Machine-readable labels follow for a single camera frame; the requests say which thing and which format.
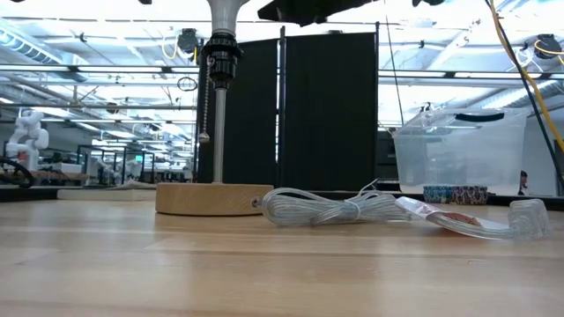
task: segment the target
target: person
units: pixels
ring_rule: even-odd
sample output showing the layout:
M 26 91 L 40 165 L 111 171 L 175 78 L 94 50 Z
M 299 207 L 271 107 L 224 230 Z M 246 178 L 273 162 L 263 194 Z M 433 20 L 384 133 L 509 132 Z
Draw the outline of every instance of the person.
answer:
M 519 195 L 531 195 L 529 187 L 527 187 L 527 179 L 529 175 L 525 171 L 521 171 L 521 184 L 519 185 Z

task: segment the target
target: clear storage bin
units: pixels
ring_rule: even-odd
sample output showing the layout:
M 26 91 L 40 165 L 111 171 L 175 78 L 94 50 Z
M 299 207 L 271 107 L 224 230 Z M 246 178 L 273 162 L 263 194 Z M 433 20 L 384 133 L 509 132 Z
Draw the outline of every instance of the clear storage bin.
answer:
M 401 190 L 422 194 L 427 185 L 469 185 L 517 195 L 528 113 L 445 109 L 417 115 L 394 135 Z

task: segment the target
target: pull chain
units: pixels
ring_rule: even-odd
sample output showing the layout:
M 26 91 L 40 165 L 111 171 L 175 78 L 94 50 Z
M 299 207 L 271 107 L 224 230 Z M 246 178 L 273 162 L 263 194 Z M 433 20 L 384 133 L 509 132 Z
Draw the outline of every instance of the pull chain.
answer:
M 202 127 L 202 133 L 200 133 L 197 138 L 202 144 L 210 142 L 210 135 L 207 133 L 208 130 L 208 105 L 210 103 L 210 73 L 212 72 L 212 66 L 215 63 L 213 57 L 208 56 L 207 58 L 207 71 L 205 74 L 205 95 L 204 95 L 204 125 Z

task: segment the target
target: wooden table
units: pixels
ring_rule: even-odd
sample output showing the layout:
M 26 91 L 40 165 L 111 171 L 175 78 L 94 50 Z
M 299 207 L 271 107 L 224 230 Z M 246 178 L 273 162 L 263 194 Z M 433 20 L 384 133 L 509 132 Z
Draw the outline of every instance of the wooden table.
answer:
M 0 316 L 561 317 L 564 213 L 550 217 L 552 237 L 514 242 L 420 220 L 276 228 L 148 202 L 4 203 Z

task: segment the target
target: lamp base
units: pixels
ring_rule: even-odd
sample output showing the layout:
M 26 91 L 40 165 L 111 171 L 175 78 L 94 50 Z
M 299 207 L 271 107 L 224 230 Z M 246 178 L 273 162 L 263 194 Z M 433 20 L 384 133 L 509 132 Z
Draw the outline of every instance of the lamp base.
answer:
M 260 215 L 257 203 L 271 190 L 270 185 L 160 183 L 155 209 L 182 216 Z

